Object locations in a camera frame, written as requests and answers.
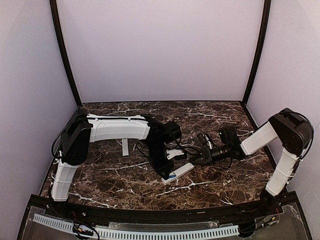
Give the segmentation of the grey remote battery cover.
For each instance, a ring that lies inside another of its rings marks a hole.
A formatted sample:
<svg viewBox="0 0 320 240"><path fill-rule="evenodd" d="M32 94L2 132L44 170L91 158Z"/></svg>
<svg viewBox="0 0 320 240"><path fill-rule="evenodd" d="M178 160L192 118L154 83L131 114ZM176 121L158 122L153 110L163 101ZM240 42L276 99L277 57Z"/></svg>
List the grey remote battery cover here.
<svg viewBox="0 0 320 240"><path fill-rule="evenodd" d="M129 143L127 138L123 138L122 142L122 156L126 157L129 155Z"/></svg>

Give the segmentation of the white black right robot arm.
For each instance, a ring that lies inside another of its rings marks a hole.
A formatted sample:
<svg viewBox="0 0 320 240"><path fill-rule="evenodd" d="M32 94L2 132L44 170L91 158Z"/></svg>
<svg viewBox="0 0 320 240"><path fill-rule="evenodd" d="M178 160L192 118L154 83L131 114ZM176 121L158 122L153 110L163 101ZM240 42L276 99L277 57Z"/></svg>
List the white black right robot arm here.
<svg viewBox="0 0 320 240"><path fill-rule="evenodd" d="M281 144L274 172L259 197L258 210L266 212L280 202L281 194L313 145L315 130L305 115L284 108L244 140L240 140L232 125L220 128L218 133L222 146L205 144L190 159L191 164L205 166L224 159L243 160L270 145Z"/></svg>

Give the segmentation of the white remote control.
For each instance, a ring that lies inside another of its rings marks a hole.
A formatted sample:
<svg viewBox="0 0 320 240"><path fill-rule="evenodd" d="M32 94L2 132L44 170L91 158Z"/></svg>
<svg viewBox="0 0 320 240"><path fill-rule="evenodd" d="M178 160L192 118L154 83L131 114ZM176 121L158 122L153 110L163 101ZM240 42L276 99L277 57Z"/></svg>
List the white remote control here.
<svg viewBox="0 0 320 240"><path fill-rule="evenodd" d="M181 166L180 168L177 168L176 170L172 171L169 176L172 176L172 175L176 175L177 177L176 178L173 178L173 179L164 179L162 178L161 181L164 185L168 185L169 183L175 181L175 180L178 180L181 176L183 176L184 174L190 172L191 170L194 169L194 165L191 164L191 163L186 163L185 165Z"/></svg>

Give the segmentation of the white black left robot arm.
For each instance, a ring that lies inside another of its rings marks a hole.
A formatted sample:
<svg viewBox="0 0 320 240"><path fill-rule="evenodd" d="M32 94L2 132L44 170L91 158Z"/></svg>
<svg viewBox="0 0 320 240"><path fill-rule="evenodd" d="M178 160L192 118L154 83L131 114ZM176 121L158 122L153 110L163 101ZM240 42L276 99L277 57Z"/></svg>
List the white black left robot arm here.
<svg viewBox="0 0 320 240"><path fill-rule="evenodd" d="M100 116L76 113L58 136L60 143L53 155L60 162L50 193L55 202L65 202L77 168L88 157L90 143L120 139L143 141L152 168L168 180L174 162L168 158L166 145L178 142L182 133L175 121L161 123L149 114Z"/></svg>

